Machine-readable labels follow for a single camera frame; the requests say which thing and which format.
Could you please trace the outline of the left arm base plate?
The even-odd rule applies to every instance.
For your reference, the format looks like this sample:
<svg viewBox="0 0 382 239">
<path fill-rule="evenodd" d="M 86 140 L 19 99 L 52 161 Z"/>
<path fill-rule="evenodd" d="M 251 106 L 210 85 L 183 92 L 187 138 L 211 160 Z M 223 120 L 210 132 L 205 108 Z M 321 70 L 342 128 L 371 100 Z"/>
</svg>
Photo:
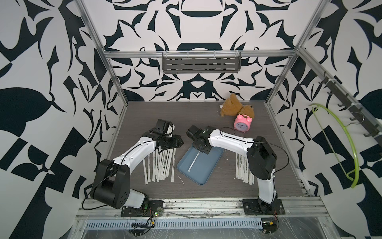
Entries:
<svg viewBox="0 0 382 239">
<path fill-rule="evenodd" d="M 123 218 L 161 216 L 164 209 L 163 200 L 146 200 L 140 208 L 122 207 L 120 216 Z"/>
</svg>

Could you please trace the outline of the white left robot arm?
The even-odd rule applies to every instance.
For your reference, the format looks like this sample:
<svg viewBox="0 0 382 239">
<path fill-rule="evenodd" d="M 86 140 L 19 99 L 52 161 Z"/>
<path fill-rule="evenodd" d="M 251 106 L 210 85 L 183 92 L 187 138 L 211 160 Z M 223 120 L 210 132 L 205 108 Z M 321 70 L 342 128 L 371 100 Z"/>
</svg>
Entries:
<svg viewBox="0 0 382 239">
<path fill-rule="evenodd" d="M 104 159 L 97 167 L 90 197 L 115 209 L 144 208 L 146 195 L 130 188 L 130 174 L 151 153 L 181 147 L 180 135 L 173 134 L 175 126 L 163 119 L 125 153 L 112 160 Z"/>
</svg>

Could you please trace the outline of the white straw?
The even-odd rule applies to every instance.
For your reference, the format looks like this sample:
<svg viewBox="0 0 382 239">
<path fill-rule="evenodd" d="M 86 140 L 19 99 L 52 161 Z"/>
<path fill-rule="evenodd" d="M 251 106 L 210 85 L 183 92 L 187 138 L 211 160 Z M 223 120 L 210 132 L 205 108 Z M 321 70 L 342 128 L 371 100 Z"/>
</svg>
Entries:
<svg viewBox="0 0 382 239">
<path fill-rule="evenodd" d="M 196 162 L 196 160 L 197 160 L 198 156 L 200 155 L 200 153 L 201 153 L 201 152 L 200 152 L 200 151 L 198 151 L 198 153 L 196 154 L 196 156 L 195 156 L 194 160 L 192 161 L 192 163 L 191 163 L 190 167 L 188 168 L 188 172 L 190 172 L 190 171 L 191 171 L 191 169 L 192 169 L 193 165 L 195 164 L 195 162 Z"/>
</svg>

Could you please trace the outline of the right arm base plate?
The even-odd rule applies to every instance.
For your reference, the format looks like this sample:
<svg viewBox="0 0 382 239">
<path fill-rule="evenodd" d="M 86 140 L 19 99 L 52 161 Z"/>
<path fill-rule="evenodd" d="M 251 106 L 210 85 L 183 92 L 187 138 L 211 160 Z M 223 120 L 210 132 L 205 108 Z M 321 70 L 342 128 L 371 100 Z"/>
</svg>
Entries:
<svg viewBox="0 0 382 239">
<path fill-rule="evenodd" d="M 285 209 L 281 199 L 276 198 L 271 204 L 260 199 L 243 199 L 245 215 L 285 215 Z"/>
</svg>

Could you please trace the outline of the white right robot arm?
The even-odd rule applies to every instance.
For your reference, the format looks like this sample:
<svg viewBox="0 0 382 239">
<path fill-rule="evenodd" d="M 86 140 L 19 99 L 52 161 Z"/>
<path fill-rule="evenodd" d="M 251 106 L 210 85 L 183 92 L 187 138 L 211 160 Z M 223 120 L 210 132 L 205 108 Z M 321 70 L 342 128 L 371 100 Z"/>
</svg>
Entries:
<svg viewBox="0 0 382 239">
<path fill-rule="evenodd" d="M 250 172 L 257 178 L 260 205 L 271 206 L 277 199 L 275 187 L 276 153 L 264 137 L 245 138 L 225 133 L 217 128 L 207 126 L 198 128 L 192 125 L 186 132 L 192 146 L 208 154 L 213 147 L 220 147 L 248 160 Z"/>
</svg>

